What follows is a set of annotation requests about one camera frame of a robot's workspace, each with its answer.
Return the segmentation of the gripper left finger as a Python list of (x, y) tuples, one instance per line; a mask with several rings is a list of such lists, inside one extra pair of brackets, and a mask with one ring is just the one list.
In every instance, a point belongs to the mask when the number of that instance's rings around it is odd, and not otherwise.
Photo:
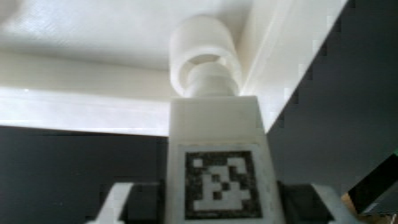
[(88, 224), (125, 224), (122, 214), (134, 186), (132, 182), (113, 185), (97, 219)]

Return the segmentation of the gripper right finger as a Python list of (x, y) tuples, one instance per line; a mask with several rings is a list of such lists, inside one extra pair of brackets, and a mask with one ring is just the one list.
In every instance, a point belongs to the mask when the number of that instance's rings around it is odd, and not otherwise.
[(328, 224), (363, 224), (349, 210), (335, 188), (321, 184), (315, 184), (314, 187), (333, 215)]

